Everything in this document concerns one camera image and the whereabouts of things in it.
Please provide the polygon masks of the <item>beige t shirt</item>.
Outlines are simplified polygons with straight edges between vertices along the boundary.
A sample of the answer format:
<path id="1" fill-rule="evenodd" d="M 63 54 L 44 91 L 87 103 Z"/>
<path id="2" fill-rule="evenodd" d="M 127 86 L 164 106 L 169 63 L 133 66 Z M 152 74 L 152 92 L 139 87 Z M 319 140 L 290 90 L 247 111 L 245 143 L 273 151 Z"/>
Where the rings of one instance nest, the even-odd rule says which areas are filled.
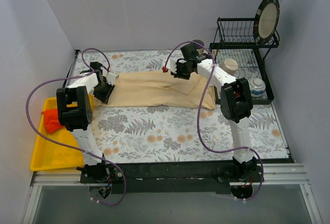
<path id="1" fill-rule="evenodd" d="M 103 107 L 183 107 L 199 106 L 207 78 L 196 73 L 190 79 L 174 78 L 162 71 L 120 73 L 107 104 L 93 98 L 93 105 Z"/>

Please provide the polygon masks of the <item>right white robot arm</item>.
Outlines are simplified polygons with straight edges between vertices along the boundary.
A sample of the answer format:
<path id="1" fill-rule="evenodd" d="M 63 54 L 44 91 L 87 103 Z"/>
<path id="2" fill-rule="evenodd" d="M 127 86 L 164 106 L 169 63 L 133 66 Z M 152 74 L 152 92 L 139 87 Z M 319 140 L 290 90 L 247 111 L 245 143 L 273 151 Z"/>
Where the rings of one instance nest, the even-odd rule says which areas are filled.
<path id="1" fill-rule="evenodd" d="M 185 80 L 196 73 L 207 79 L 205 90 L 212 85 L 220 91 L 221 112 L 229 122 L 234 145 L 227 150 L 233 153 L 233 166 L 229 174 L 243 182 L 256 170 L 259 159 L 257 152 L 251 147 L 249 132 L 249 118 L 253 108 L 250 85 L 245 78 L 238 79 L 221 69 L 208 49 L 199 54 L 195 48 L 197 45 L 194 41 L 179 44 L 182 58 L 173 59 L 168 55 L 162 70 Z"/>

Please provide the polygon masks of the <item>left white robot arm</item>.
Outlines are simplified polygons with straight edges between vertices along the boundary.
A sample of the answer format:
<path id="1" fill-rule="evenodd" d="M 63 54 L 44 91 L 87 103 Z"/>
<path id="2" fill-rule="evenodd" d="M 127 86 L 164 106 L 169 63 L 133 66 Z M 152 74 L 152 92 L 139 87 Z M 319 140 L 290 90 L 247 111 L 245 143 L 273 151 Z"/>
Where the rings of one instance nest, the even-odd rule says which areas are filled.
<path id="1" fill-rule="evenodd" d="M 78 148 L 83 150 L 84 167 L 78 167 L 84 176 L 94 179 L 99 183 L 109 179 L 110 171 L 105 162 L 101 160 L 103 153 L 96 145 L 96 140 L 91 130 L 93 119 L 89 93 L 103 104 L 107 104 L 114 90 L 116 75 L 103 75 L 103 65 L 91 62 L 90 70 L 82 71 L 81 78 L 65 88 L 56 91 L 57 111 L 60 125 L 64 126 L 76 139 Z"/>

